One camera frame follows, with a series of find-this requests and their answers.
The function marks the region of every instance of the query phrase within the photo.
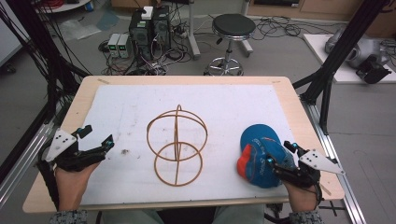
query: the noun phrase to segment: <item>metal stool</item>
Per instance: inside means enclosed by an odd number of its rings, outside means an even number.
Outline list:
[[[244,69],[242,64],[235,59],[231,59],[233,52],[233,42],[249,39],[253,36],[256,24],[253,20],[241,14],[224,14],[217,16],[212,24],[213,32],[220,36],[217,44],[221,40],[230,40],[225,57],[213,60],[205,69],[204,75],[210,76],[242,76]]]

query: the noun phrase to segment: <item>blue baseball cap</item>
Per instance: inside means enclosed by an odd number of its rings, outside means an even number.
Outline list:
[[[238,159],[238,174],[253,185],[264,189],[277,187],[280,179],[274,174],[268,159],[283,167],[295,168],[291,153],[282,147],[276,132],[265,124],[254,124],[241,135],[242,155]]]

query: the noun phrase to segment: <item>human hand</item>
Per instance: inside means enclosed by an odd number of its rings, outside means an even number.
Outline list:
[[[298,188],[283,181],[289,193],[289,202],[293,212],[313,211],[317,207],[317,194],[314,186],[306,189]]]
[[[80,172],[67,172],[56,168],[55,177],[59,192],[59,211],[77,210],[88,180],[100,162],[84,168]]]

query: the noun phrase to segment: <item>sleeve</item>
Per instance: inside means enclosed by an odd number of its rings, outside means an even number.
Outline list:
[[[49,220],[49,224],[87,224],[87,211],[74,210],[55,213]]]
[[[291,224],[324,224],[320,213],[315,211],[290,213]]]

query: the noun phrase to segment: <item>black stool seat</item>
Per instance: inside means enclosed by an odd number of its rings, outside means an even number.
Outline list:
[[[213,31],[229,39],[250,38],[255,29],[254,21],[241,14],[223,14],[213,20]]]

